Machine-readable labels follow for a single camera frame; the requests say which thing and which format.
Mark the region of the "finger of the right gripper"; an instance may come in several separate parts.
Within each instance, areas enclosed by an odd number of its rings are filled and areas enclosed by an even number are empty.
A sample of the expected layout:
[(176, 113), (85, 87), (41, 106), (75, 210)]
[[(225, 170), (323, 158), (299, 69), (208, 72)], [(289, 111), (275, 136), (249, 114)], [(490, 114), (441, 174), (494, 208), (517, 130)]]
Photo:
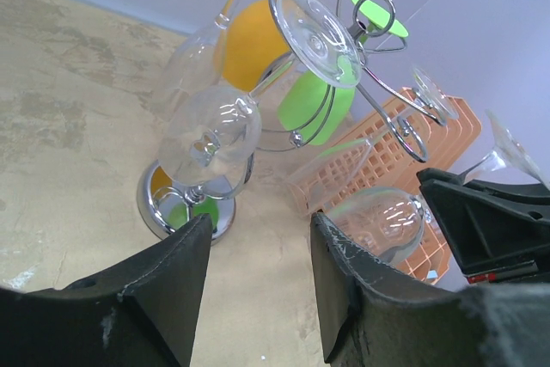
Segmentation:
[(549, 190), (472, 180), (437, 168), (419, 190), (470, 284), (549, 282)]

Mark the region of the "green plastic wine glass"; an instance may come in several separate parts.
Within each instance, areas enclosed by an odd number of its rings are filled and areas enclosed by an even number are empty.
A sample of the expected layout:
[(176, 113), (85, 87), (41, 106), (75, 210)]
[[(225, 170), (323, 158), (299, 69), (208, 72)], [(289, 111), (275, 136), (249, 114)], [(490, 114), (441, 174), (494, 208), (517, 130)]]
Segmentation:
[[(368, 38), (392, 34), (405, 40), (408, 31), (395, 18), (393, 0), (351, 0), (354, 12), (362, 13), (369, 26), (359, 36)], [(321, 146), (336, 132), (345, 119), (355, 95), (355, 88), (334, 88), (310, 70), (301, 74), (277, 109), (278, 121), (298, 144)]]

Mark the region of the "orange plastic wine glass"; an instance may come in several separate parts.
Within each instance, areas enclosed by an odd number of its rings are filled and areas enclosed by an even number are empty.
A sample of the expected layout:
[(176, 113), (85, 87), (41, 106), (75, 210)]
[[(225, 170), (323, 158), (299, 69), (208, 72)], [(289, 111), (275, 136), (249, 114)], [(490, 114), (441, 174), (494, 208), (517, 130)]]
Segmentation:
[(256, 86), (273, 61), (290, 50), (272, 19), (268, 0), (257, 0), (239, 12), (223, 41), (222, 79), (245, 92)]

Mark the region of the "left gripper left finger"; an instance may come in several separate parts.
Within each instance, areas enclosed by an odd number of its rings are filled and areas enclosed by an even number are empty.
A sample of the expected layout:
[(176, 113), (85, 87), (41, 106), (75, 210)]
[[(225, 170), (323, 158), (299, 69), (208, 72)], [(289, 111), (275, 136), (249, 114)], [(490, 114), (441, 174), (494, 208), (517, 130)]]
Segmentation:
[(212, 222), (172, 235), (62, 290), (1, 290), (3, 366), (188, 366)]

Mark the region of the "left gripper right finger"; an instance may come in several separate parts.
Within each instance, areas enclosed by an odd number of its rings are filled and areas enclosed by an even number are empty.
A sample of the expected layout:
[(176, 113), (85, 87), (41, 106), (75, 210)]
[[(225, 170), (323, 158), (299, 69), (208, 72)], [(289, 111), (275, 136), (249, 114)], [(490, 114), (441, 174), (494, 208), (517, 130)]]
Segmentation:
[(549, 364), (548, 284), (442, 290), (360, 248), (322, 213), (311, 217), (310, 244), (327, 364)]

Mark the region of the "clear wine glass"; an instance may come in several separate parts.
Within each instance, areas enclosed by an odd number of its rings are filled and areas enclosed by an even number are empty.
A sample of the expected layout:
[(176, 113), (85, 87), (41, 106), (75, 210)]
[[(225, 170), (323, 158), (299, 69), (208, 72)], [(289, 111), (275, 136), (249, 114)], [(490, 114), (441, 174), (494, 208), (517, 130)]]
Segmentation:
[[(493, 148), (480, 162), (457, 174), (460, 183), (540, 183), (549, 190), (548, 178), (509, 129), (493, 113), (487, 116), (492, 125)], [(399, 265), (416, 250), (428, 221), (437, 224), (421, 193), (410, 194), (395, 187), (357, 191), (329, 210), (327, 218), (355, 245), (391, 266)]]
[(240, 0), (227, 0), (212, 23), (176, 48), (152, 91), (150, 110), (169, 120), (188, 97), (219, 82), (230, 24)]
[(177, 106), (158, 150), (158, 162), (171, 180), (200, 186), (245, 162), (262, 135), (263, 95), (301, 68), (335, 88), (359, 83), (358, 50), (327, 6), (319, 0), (270, 3), (272, 19), (290, 54), (249, 92), (212, 84)]

